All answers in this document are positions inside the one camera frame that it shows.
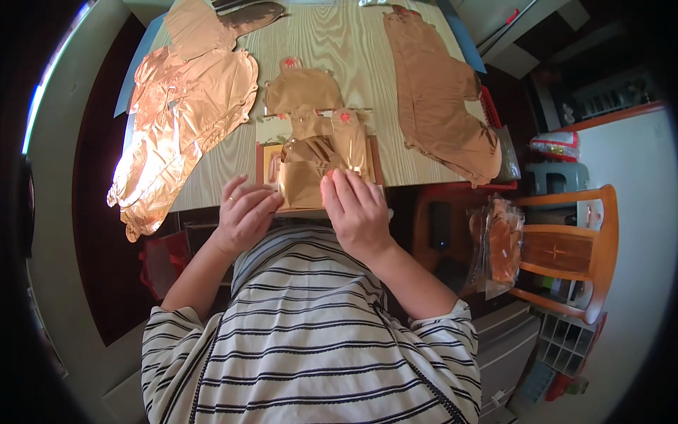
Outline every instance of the wooden table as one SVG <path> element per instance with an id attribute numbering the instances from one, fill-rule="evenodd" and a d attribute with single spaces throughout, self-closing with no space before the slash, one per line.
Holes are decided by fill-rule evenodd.
<path id="1" fill-rule="evenodd" d="M 397 116 L 395 68 L 391 47 L 384 31 L 384 13 L 390 6 L 359 7 L 358 0 L 337 1 L 332 5 L 298 4 L 281 0 L 289 16 L 237 40 L 259 65 L 256 102 L 250 122 L 240 125 L 223 142 L 207 152 L 174 201 L 172 211 L 217 206 L 222 187 L 232 176 L 256 175 L 255 118 L 263 115 L 264 82 L 279 74 L 278 62 L 298 56 L 306 67 L 331 69 L 334 79 L 351 108 L 373 108 L 379 142 L 379 157 L 387 187 L 463 181 L 463 177 L 414 150 L 405 148 Z M 464 60 L 445 17 L 435 5 L 395 0 L 421 13 L 435 25 L 450 56 Z M 151 51 L 172 42 L 163 24 Z M 485 121 L 480 102 L 468 102 L 466 109 Z"/>

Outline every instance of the red basket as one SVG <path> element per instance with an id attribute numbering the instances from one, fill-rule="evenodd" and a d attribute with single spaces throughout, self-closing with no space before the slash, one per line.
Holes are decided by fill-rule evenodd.
<path id="1" fill-rule="evenodd" d="M 480 104 L 483 106 L 483 113 L 485 114 L 487 124 L 491 127 L 501 128 L 502 123 L 499 121 L 499 115 L 497 115 L 497 110 L 494 108 L 490 91 L 484 85 L 480 86 Z"/>

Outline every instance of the black device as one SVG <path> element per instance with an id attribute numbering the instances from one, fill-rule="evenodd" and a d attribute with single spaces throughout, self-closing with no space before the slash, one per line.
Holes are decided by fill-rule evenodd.
<path id="1" fill-rule="evenodd" d="M 452 242 L 452 205 L 433 201 L 428 205 L 429 246 L 443 252 Z"/>

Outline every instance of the white striped shirt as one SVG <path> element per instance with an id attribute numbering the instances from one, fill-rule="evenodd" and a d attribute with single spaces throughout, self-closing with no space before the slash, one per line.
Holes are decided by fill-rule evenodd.
<path id="1" fill-rule="evenodd" d="M 151 423 L 478 422 L 468 305 L 402 326 L 331 229 L 271 231 L 236 260 L 231 291 L 205 325 L 190 307 L 151 311 Z"/>

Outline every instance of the woman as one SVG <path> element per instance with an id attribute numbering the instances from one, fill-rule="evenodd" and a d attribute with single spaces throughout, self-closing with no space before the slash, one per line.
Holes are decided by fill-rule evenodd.
<path id="1" fill-rule="evenodd" d="M 468 305 L 388 233 L 378 187 L 323 178 L 334 231 L 283 227 L 267 186 L 224 188 L 220 222 L 144 333 L 151 423 L 476 423 Z M 235 260 L 231 305 L 207 318 Z M 410 316 L 386 308 L 385 284 Z"/>

